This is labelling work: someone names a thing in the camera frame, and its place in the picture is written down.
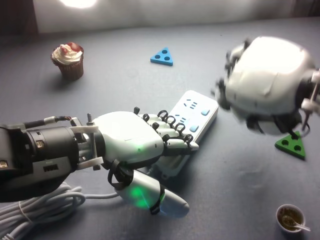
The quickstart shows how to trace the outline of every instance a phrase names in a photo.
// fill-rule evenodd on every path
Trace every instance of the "white frosting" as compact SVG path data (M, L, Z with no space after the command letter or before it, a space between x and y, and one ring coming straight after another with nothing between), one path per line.
M65 64L70 65L79 62L82 56L82 51L73 51L69 45L61 44L52 53L52 59Z

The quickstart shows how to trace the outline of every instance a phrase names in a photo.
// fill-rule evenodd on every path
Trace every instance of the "white robotic hand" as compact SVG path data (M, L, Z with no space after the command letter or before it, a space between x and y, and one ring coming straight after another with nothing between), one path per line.
M299 109L307 113L303 130L308 115L320 112L319 70L303 47L260 36L227 53L226 60L227 77L216 84L217 100L250 130L297 137L293 129L303 122Z
M118 111L93 120L100 137L96 137L102 166L109 170L108 181L116 192L136 207L149 209L151 214L184 217L188 203L165 189L156 179L137 171L149 167L161 156L190 155L199 149L191 134L183 134L185 126L176 124L173 116L163 110L156 114L139 115Z

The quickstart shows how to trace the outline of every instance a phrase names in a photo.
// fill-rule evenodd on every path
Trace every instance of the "light blue button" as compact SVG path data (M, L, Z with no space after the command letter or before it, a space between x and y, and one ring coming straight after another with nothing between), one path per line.
M202 114L203 116L207 116L209 112L210 112L210 109L205 109L205 110L203 110L203 111L201 112L201 114Z
M193 125L190 127L190 131L195 133L198 130L198 128L199 128L199 125Z

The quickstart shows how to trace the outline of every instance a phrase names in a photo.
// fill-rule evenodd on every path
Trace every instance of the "small white cup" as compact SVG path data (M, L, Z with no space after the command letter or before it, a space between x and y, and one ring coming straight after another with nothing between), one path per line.
M275 219L276 219L276 222L278 223L278 225L280 226L280 228L284 231L284 232L286 232L286 233L299 233L299 232L301 232L301 229L296 229L296 230L293 230L293 231L291 231L291 230L288 230L288 229L286 229L285 227L283 227L282 225L281 225L281 223L279 222L279 220L278 220L278 216L281 214L281 210L282 209L292 209L292 210L294 210L294 211L296 211L297 213L299 213L300 215L301 215L301 217L302 217L302 223L301 223L301 225L303 225L303 226L305 226L305 224L306 224L306 218L305 218L305 215L304 215L304 213L301 211L301 209L300 208L298 208L297 206L295 206L295 205L292 205L292 204L283 204L283 205L281 205L280 207L278 207L278 209L276 210L276 213L275 213Z

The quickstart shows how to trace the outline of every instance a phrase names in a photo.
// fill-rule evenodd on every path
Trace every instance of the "cupcake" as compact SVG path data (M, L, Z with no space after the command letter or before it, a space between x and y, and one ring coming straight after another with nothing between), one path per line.
M67 80L77 80L84 74L84 49L74 42L61 44L51 54L51 60L58 66Z

